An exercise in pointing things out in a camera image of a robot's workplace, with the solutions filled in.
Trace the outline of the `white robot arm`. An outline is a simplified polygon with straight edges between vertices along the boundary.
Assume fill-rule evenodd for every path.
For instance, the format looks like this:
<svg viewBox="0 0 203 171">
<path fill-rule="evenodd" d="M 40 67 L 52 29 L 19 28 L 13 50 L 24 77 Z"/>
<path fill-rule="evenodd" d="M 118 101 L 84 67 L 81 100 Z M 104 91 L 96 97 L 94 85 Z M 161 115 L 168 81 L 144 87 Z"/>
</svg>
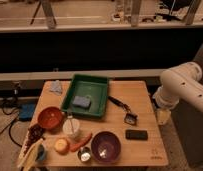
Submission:
<svg viewBox="0 0 203 171">
<path fill-rule="evenodd" d="M 161 86 L 152 96 L 159 125 L 167 123 L 180 99 L 203 113 L 203 85 L 199 83 L 201 78 L 202 69 L 196 62 L 171 67 L 160 74 Z"/>
</svg>

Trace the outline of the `grey robot base column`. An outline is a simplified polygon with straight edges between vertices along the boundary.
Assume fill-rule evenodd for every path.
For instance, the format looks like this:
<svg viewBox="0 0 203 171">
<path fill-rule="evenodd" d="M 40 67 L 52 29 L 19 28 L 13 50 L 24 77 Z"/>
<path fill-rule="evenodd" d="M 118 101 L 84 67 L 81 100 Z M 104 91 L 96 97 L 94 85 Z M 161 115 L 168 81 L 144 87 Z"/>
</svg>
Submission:
<svg viewBox="0 0 203 171">
<path fill-rule="evenodd" d="M 193 61 L 203 71 L 203 43 Z M 172 119 L 189 166 L 203 171 L 203 114 L 181 100 Z"/>
</svg>

